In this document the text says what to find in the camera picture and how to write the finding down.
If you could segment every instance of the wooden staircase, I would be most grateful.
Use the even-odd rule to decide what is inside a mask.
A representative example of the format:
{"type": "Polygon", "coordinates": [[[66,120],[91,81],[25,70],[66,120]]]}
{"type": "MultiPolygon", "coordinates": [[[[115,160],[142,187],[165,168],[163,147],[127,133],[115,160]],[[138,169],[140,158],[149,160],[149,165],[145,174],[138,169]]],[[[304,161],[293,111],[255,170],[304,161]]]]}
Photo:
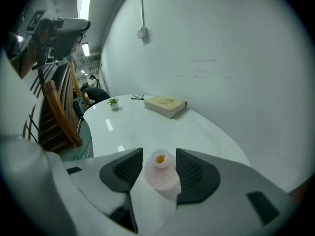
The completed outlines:
{"type": "Polygon", "coordinates": [[[39,143],[46,151],[60,152],[81,146],[80,121],[73,109],[73,88],[79,97],[73,62],[58,67],[51,81],[44,84],[45,98],[39,123],[39,143]]]}

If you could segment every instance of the book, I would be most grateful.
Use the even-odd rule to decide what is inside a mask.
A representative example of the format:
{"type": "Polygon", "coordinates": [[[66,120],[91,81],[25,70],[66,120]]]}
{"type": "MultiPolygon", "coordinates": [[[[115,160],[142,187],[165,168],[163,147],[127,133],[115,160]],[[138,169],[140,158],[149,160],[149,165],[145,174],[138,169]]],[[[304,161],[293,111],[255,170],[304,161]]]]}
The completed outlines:
{"type": "Polygon", "coordinates": [[[175,100],[166,96],[155,96],[144,100],[144,107],[160,115],[173,118],[177,113],[187,106],[185,100],[175,100]]]}

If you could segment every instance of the floor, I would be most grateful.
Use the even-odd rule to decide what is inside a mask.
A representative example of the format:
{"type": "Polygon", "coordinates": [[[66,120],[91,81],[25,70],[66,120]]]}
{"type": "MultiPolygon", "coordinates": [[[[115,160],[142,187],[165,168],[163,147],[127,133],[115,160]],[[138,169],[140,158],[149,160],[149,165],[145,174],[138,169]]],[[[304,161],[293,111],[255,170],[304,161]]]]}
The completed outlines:
{"type": "MultiPolygon", "coordinates": [[[[79,160],[82,160],[82,159],[87,158],[88,152],[89,152],[89,141],[90,141],[91,133],[90,133],[90,129],[86,121],[83,121],[81,123],[80,137],[83,141],[83,145],[81,147],[78,147],[76,150],[73,147],[70,147],[60,152],[59,156],[62,161],[65,162],[65,161],[77,160],[77,158],[79,158],[79,160]]],[[[88,158],[91,158],[93,156],[94,156],[93,144],[91,141],[90,153],[89,153],[88,158]]]]}

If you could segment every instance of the yellow liquid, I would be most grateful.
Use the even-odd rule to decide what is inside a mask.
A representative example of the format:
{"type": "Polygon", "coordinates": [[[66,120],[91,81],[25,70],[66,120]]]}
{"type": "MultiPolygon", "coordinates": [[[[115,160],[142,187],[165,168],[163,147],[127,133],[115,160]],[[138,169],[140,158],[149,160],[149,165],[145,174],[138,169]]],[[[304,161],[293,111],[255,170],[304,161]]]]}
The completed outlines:
{"type": "Polygon", "coordinates": [[[156,162],[157,162],[157,163],[164,163],[164,161],[165,161],[165,158],[164,158],[163,155],[158,155],[158,156],[156,157],[156,162]]]}

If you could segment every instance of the green plant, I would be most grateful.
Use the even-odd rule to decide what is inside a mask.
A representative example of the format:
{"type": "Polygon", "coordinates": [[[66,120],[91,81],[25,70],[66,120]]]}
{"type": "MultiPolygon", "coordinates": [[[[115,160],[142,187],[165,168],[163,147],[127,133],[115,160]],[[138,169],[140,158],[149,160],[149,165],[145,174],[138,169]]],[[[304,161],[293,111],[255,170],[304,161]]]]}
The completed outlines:
{"type": "Polygon", "coordinates": [[[110,105],[114,105],[116,103],[118,103],[119,99],[109,99],[107,103],[109,103],[110,105]]]}

